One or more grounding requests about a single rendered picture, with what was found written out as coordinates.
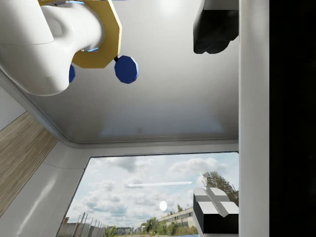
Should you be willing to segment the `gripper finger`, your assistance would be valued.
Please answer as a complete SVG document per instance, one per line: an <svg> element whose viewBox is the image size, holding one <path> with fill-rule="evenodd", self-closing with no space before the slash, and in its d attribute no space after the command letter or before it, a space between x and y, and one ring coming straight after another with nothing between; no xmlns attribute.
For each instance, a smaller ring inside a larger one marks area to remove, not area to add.
<svg viewBox="0 0 316 237"><path fill-rule="evenodd" d="M239 207L218 188L195 188L193 217L200 237L239 237Z"/></svg>
<svg viewBox="0 0 316 237"><path fill-rule="evenodd" d="M239 35L239 0L201 0L193 25L193 51L217 54Z"/></svg>

